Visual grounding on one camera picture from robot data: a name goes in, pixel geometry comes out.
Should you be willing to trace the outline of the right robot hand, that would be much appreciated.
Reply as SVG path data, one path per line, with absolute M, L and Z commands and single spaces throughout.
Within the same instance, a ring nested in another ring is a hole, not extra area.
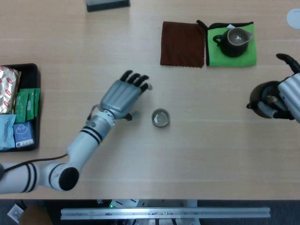
M 259 88 L 256 111 L 266 119 L 295 120 L 300 124 L 300 63 L 292 56 L 277 53 L 293 74 L 282 81 L 266 82 Z

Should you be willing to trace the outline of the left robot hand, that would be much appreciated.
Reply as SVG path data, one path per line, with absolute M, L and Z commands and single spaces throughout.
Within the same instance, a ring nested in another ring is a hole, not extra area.
M 131 121 L 133 115 L 130 110 L 138 98 L 150 89 L 150 84 L 146 82 L 148 79 L 147 75 L 127 70 L 105 93 L 100 101 L 101 109 L 109 111 L 116 120 Z

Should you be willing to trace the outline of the black cast iron teapot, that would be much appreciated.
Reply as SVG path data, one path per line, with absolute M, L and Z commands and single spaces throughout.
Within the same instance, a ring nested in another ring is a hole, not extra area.
M 251 92 L 247 109 L 267 119 L 290 119 L 291 114 L 279 95 L 279 81 L 264 82 Z

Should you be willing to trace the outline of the dark ceramic tea cup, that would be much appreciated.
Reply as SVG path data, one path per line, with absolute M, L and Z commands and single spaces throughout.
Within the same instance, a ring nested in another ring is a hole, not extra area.
M 166 127 L 170 123 L 169 112 L 163 108 L 158 108 L 153 111 L 151 121 L 158 128 Z

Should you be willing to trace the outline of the green cloth with black edge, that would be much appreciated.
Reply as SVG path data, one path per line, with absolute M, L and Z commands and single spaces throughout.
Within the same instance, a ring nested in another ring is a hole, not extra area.
M 224 55 L 217 43 L 213 41 L 215 35 L 222 35 L 230 28 L 242 28 L 252 35 L 255 34 L 254 22 L 246 23 L 213 23 L 207 26 L 202 21 L 196 21 L 205 30 L 206 65 L 210 67 L 250 67 L 257 63 L 256 41 L 251 40 L 247 50 L 239 57 Z

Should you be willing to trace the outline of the black ceramic pitcher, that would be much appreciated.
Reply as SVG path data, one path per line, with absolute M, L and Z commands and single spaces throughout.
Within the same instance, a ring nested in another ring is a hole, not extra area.
M 249 42 L 254 35 L 242 28 L 231 28 L 222 35 L 215 35 L 213 41 L 217 43 L 221 52 L 228 57 L 239 57 L 246 52 Z

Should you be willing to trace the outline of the white round coaster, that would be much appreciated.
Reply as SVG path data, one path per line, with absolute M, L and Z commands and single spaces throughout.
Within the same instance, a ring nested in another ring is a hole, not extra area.
M 300 30 L 300 8 L 291 9 L 286 15 L 290 27 Z

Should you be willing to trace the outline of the green tea packet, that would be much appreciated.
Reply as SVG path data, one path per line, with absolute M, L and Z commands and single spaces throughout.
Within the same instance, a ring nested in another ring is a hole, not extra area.
M 28 90 L 26 120 L 34 119 L 35 90 Z
M 21 89 L 17 94 L 15 105 L 15 124 L 27 121 L 27 104 L 29 91 Z
M 34 116 L 38 116 L 39 111 L 39 100 L 40 100 L 40 88 L 35 88 L 35 103 L 34 103 Z

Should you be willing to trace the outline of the brown cloth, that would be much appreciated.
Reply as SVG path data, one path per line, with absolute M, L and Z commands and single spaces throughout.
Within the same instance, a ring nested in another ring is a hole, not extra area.
M 205 29 L 196 23 L 162 25 L 160 64 L 201 68 L 204 65 Z

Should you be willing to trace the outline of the grey sign stand white card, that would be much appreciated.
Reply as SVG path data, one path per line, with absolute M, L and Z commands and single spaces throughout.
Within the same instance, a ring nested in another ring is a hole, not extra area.
M 130 0 L 86 0 L 88 12 L 130 7 Z

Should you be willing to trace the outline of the blue packet with face print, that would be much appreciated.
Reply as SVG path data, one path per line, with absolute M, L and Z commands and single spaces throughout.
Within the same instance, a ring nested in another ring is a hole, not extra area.
M 16 148 L 31 146 L 35 143 L 33 127 L 30 121 L 14 124 L 13 129 Z

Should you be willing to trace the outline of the foil snack bag red labels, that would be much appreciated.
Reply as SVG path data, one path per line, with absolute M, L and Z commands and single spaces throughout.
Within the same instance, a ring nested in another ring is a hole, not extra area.
M 12 113 L 20 75 L 18 70 L 0 66 L 0 114 Z

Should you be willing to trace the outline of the light blue packet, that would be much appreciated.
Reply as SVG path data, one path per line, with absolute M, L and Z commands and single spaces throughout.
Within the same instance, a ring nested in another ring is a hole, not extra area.
M 14 122 L 14 114 L 0 115 L 0 151 L 5 151 L 15 147 L 13 129 Z

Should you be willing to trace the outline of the brown round seat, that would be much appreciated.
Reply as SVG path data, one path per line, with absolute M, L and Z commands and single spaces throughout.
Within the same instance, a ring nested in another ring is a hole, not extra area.
M 53 225 L 47 210 L 31 205 L 21 214 L 19 225 Z

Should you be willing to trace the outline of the aluminium rail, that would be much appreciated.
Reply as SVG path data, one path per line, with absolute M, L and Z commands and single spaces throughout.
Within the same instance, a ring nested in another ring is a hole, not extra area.
M 62 209 L 62 220 L 270 218 L 270 208 L 100 208 Z

